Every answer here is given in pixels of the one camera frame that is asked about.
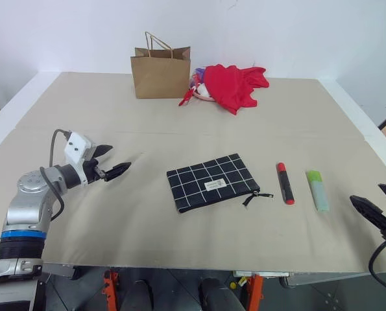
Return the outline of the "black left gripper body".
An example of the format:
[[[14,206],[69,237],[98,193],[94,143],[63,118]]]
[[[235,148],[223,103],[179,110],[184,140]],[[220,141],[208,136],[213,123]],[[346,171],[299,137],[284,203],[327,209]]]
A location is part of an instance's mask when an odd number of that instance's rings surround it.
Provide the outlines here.
[[[87,186],[88,184],[97,181],[98,179],[104,179],[105,171],[98,167],[99,162],[94,158],[95,149],[96,146],[86,148],[83,152],[82,169],[84,177],[82,180],[82,186]]]

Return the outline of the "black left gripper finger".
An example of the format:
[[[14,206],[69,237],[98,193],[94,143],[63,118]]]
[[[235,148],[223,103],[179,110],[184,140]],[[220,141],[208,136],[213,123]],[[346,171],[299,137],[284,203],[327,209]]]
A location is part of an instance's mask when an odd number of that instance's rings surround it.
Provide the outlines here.
[[[98,157],[103,156],[107,152],[109,152],[113,148],[112,145],[109,144],[100,144],[96,147],[94,151],[94,158],[97,159]]]
[[[104,181],[108,182],[121,176],[130,168],[131,164],[131,162],[124,162],[112,167],[104,173]]]

